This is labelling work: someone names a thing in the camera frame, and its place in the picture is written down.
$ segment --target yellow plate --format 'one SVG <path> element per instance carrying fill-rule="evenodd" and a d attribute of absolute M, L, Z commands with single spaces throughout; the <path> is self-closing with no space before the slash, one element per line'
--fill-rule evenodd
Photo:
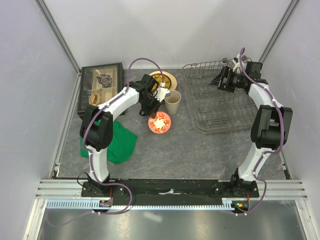
<path fill-rule="evenodd" d="M 176 90 L 178 83 L 177 79 L 170 73 L 166 71 L 162 71 L 163 76 L 164 76 L 164 87 L 168 88 L 169 90 Z M 162 82 L 162 77 L 161 77 L 161 72 L 160 71 L 154 71 L 149 74 L 152 76 L 158 83 Z"/>

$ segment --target green cloth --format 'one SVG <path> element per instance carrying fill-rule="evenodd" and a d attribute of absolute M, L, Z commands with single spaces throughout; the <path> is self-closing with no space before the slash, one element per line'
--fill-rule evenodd
<path fill-rule="evenodd" d="M 113 122 L 113 138 L 106 151 L 106 159 L 114 164 L 127 161 L 134 153 L 138 136 L 124 128 L 118 121 Z M 80 154 L 89 158 L 89 153 L 82 148 L 83 138 L 80 139 Z"/>

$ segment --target bimanual robot arm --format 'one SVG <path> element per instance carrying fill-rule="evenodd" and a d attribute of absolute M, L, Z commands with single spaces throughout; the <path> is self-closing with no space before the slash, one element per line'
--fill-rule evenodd
<path fill-rule="evenodd" d="M 237 168 L 235 174 L 231 177 L 231 180 L 234 179 L 237 184 L 242 181 L 247 183 L 255 181 L 256 178 L 254 176 L 258 175 L 263 164 L 270 156 L 271 151 L 277 150 L 280 146 L 280 116 L 274 104 L 280 109 L 283 118 L 283 144 L 285 144 L 288 139 L 293 115 L 291 108 L 282 106 L 274 98 L 271 99 L 271 94 L 265 91 L 265 89 L 269 90 L 269 86 L 266 80 L 261 79 L 260 71 L 263 64 L 261 62 L 248 61 L 242 63 L 241 67 L 239 58 L 240 55 L 238 54 L 238 56 L 233 59 L 233 63 L 235 64 L 234 68 L 225 66 L 220 74 L 210 83 L 212 86 L 217 86 L 220 90 L 231 93 L 235 91 L 235 88 L 244 89 L 258 108 L 250 134 L 252 141 L 251 149 L 243 164 Z M 250 81 L 246 75 L 259 85 Z"/>
<path fill-rule="evenodd" d="M 113 121 L 130 106 L 141 103 L 141 116 L 155 117 L 158 108 L 170 95 L 170 90 L 164 88 L 164 83 L 158 83 L 152 76 L 145 74 L 141 81 L 131 81 L 129 87 L 125 87 L 119 94 L 109 101 L 98 106 L 89 105 L 84 112 L 80 136 L 85 136 L 86 130 L 93 117 L 99 110 L 103 109 L 96 121 L 100 120 L 100 125 L 93 124 L 85 139 L 85 145 L 90 150 L 90 174 L 94 180 L 95 175 L 100 182 L 108 182 L 109 171 L 107 167 L 107 149 L 113 138 Z"/>

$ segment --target red plate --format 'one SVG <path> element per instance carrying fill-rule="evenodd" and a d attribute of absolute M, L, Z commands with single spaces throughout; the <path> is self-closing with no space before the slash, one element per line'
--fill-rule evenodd
<path fill-rule="evenodd" d="M 158 111 L 155 118 L 149 117 L 148 126 L 156 134 L 164 134 L 171 127 L 171 118 L 163 111 Z"/>

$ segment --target metal wire rack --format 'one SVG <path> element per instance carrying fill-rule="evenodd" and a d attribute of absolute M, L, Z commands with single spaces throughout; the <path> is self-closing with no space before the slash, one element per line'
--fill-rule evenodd
<path fill-rule="evenodd" d="M 251 128 L 257 107 L 243 89 L 233 93 L 209 85 L 224 66 L 234 67 L 232 60 L 192 63 L 182 68 L 188 97 L 197 129 L 217 133 Z"/>

